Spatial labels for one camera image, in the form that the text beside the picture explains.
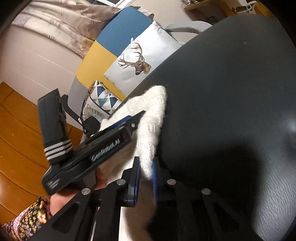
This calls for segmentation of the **floral sleeve forearm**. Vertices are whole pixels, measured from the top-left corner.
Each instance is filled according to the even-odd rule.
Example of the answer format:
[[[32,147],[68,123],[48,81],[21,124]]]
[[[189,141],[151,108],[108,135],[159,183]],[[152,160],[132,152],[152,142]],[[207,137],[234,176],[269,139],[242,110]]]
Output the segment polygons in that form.
[[[29,240],[51,217],[49,197],[40,196],[32,205],[1,228],[12,240]]]

